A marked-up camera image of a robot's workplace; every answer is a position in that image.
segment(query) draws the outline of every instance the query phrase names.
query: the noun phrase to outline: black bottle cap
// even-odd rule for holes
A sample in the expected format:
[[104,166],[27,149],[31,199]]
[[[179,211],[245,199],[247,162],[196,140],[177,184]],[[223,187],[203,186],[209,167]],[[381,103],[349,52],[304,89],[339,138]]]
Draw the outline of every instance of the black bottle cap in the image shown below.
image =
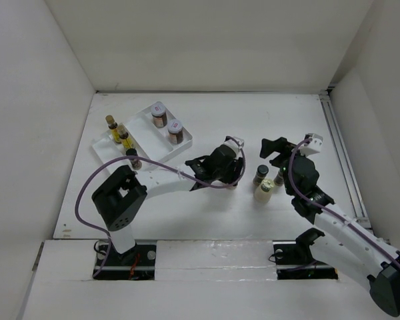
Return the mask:
[[268,167],[266,165],[258,166],[257,174],[260,176],[266,176],[268,174]]
[[138,152],[136,151],[135,148],[130,148],[128,150],[126,150],[126,155],[138,155]]

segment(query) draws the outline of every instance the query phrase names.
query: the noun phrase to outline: bottle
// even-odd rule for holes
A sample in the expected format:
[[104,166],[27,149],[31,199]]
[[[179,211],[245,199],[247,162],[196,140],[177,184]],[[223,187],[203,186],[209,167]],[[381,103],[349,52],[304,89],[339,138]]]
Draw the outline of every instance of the bottle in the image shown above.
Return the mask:
[[285,180],[283,179],[283,171],[285,170],[285,168],[280,168],[279,172],[277,173],[277,175],[274,178],[274,184],[278,187],[281,187],[282,185],[285,184]]
[[253,196],[258,202],[267,203],[273,194],[274,181],[271,179],[262,180],[261,184],[256,188]]
[[180,122],[180,120],[178,119],[170,120],[170,122],[167,124],[167,130],[169,132],[169,140],[174,145],[177,145],[184,140],[182,129],[183,129],[182,122]]
[[157,128],[163,128],[167,125],[166,107],[161,102],[156,102],[151,106],[151,115]]
[[260,185],[262,180],[264,180],[265,177],[267,176],[267,174],[268,174],[268,167],[266,165],[258,166],[255,178],[253,178],[253,184],[256,186]]
[[112,115],[108,115],[105,117],[106,122],[108,123],[108,128],[111,131],[111,134],[113,135],[114,141],[116,143],[121,143],[119,133],[117,132],[117,122],[115,122],[114,118]]
[[121,144],[125,149],[135,148],[126,127],[122,124],[117,126],[117,132],[119,133]]
[[[135,148],[130,148],[126,150],[126,155],[138,155]],[[139,159],[130,159],[133,170],[140,170],[142,168],[142,162]]]

